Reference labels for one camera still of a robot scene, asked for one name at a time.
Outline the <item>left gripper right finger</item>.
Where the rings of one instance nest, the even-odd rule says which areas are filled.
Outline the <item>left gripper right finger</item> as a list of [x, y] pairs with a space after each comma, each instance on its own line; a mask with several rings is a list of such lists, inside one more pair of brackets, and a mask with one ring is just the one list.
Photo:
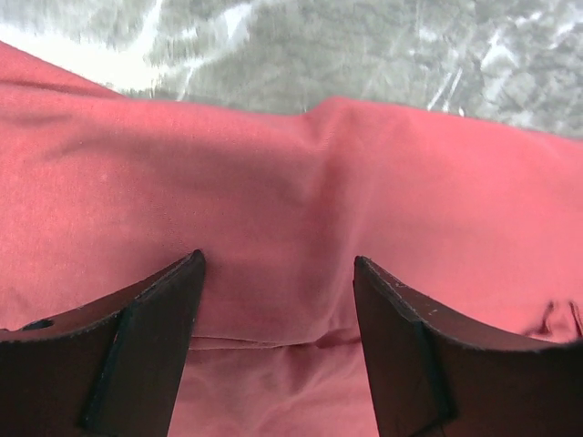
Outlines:
[[382, 436], [579, 436], [582, 344], [486, 325], [365, 257], [354, 299]]

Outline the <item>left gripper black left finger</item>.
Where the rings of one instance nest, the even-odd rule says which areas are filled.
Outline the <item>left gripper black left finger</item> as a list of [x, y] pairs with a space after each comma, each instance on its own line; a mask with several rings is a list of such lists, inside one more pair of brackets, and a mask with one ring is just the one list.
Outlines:
[[205, 277], [195, 251], [79, 308], [1, 333], [4, 436], [165, 436]]

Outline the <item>pink t shirt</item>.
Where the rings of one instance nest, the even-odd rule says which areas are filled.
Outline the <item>pink t shirt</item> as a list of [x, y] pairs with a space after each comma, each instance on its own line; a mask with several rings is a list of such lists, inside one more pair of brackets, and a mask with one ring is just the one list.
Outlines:
[[410, 107], [123, 97], [1, 48], [1, 333], [200, 251], [165, 436], [382, 436], [365, 257], [486, 325], [582, 344], [582, 146]]

